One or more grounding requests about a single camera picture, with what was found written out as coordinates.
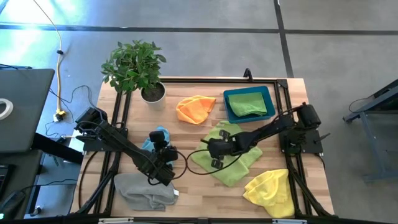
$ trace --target green cloth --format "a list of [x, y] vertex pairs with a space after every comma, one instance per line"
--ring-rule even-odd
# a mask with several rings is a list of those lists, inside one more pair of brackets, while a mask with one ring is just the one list
[[234, 94], [228, 96], [228, 103], [236, 116], [267, 114], [266, 104], [261, 93]]
[[[210, 138], [221, 139], [222, 137], [219, 135], [220, 130], [223, 129], [229, 133], [236, 134], [242, 132], [242, 129], [237, 124], [230, 124], [228, 121], [220, 121], [204, 138], [205, 140], [209, 140]], [[201, 142], [197, 147], [197, 150], [207, 149], [207, 144]], [[221, 170], [212, 174], [222, 183], [227, 185], [228, 187], [232, 187], [239, 180], [241, 180], [245, 175], [249, 173], [249, 167], [262, 155], [262, 151], [258, 147], [252, 148], [249, 152], [243, 154], [234, 164], [225, 170]], [[199, 166], [204, 168], [207, 172], [211, 172], [216, 170], [216, 168], [211, 166], [211, 161], [213, 160], [210, 157], [210, 153], [208, 151], [197, 152], [192, 154], [192, 161], [197, 163]], [[223, 163], [224, 166], [227, 166], [231, 162], [235, 160], [234, 156], [225, 156]]]

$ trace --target blue bin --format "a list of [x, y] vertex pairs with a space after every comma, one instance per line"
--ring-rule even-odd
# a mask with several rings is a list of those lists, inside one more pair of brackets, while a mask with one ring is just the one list
[[[228, 96], [235, 94], [245, 94], [245, 93], [261, 93], [264, 102], [266, 104], [267, 114], [263, 116], [259, 116], [256, 114], [248, 114], [242, 117], [236, 116], [228, 103]], [[272, 103], [271, 96], [266, 86], [256, 86], [256, 87], [249, 87], [237, 90], [226, 90], [224, 91], [224, 104], [228, 116], [228, 121], [233, 124], [265, 120], [275, 115], [274, 104]]]

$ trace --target concrete floor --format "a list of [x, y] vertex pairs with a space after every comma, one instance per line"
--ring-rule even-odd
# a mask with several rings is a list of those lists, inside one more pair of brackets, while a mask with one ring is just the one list
[[[31, 0], [9, 0], [0, 22], [43, 23], [47, 18]], [[38, 1], [56, 24], [115, 27], [212, 27], [277, 29], [272, 0], [119, 0]], [[280, 0], [286, 29], [398, 30], [398, 2], [395, 0]], [[66, 51], [61, 65], [62, 96], [70, 99], [73, 89], [88, 85], [96, 102], [101, 86], [100, 65], [117, 41], [155, 41], [168, 62], [163, 75], [240, 77], [249, 67], [255, 77], [286, 78], [279, 34], [162, 33], [162, 32], [61, 32]], [[0, 63], [55, 68], [58, 37], [54, 31], [2, 30]], [[397, 223], [398, 181], [365, 184], [362, 175], [375, 172], [367, 139], [359, 122], [345, 124], [348, 105], [373, 94], [397, 78], [398, 36], [396, 35], [287, 35], [294, 77], [304, 78], [310, 102], [323, 122], [320, 131], [331, 132], [323, 142], [326, 175], [335, 212], [340, 217]], [[57, 89], [55, 80], [53, 90]], [[69, 105], [75, 117], [88, 106], [86, 90], [78, 90]], [[49, 95], [38, 132], [52, 119], [56, 98]], [[380, 121], [375, 118], [374, 125]], [[54, 124], [51, 131], [71, 134], [72, 124]], [[55, 167], [41, 183], [77, 178], [79, 167]], [[68, 212], [73, 189], [47, 187], [38, 204], [47, 215]], [[45, 197], [70, 197], [56, 204]]]

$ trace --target yellow cloth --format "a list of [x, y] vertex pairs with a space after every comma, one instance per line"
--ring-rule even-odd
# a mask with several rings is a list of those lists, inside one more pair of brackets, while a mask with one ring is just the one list
[[207, 119], [208, 113], [214, 107], [216, 98], [193, 96], [186, 98], [177, 105], [177, 117], [188, 123], [200, 124]]
[[267, 171], [255, 177], [245, 187], [243, 197], [263, 206], [273, 218], [291, 217], [294, 205], [290, 194], [287, 169]]

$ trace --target cloth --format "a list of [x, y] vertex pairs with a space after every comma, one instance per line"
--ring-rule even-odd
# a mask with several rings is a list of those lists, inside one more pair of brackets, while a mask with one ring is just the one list
[[[165, 129], [163, 126], [158, 126], [156, 127], [155, 131], [163, 131], [164, 133], [164, 141], [168, 142], [168, 146], [170, 145], [170, 133], [167, 129]], [[147, 150], [152, 152], [152, 150], [155, 149], [154, 143], [150, 141], [149, 137], [145, 139], [144, 143], [141, 146], [141, 149]], [[168, 162], [167, 164], [170, 164], [173, 166], [173, 161]]]
[[148, 184], [147, 179], [148, 177], [140, 172], [114, 176], [115, 189], [131, 210], [165, 211], [166, 205], [173, 205], [177, 201], [172, 183], [168, 186], [152, 186]]
[[207, 119], [214, 107], [216, 98], [206, 96], [193, 96], [186, 98], [177, 105], [177, 117], [188, 123], [200, 124]]
[[[204, 138], [204, 140], [209, 140], [210, 138], [222, 139], [220, 136], [220, 130], [225, 130], [229, 133], [236, 134], [242, 132], [242, 129], [237, 124], [230, 124], [228, 121], [220, 121]], [[197, 150], [207, 149], [207, 144], [201, 142], [197, 147]], [[212, 174], [222, 183], [228, 187], [232, 187], [239, 180], [241, 180], [245, 175], [249, 173], [249, 167], [262, 155], [262, 151], [258, 147], [252, 148], [249, 152], [243, 154], [234, 164], [225, 170], [221, 170]], [[204, 168], [207, 172], [216, 170], [216, 168], [211, 166], [211, 161], [208, 151], [202, 151], [192, 154], [192, 161], [197, 163], [199, 166]], [[227, 166], [235, 160], [234, 156], [224, 156], [223, 163]]]
[[228, 96], [228, 103], [236, 116], [267, 114], [266, 104], [261, 93], [234, 94]]
[[245, 187], [243, 197], [251, 203], [263, 206], [272, 218], [291, 217], [294, 205], [287, 180], [289, 171], [267, 171], [255, 177]]

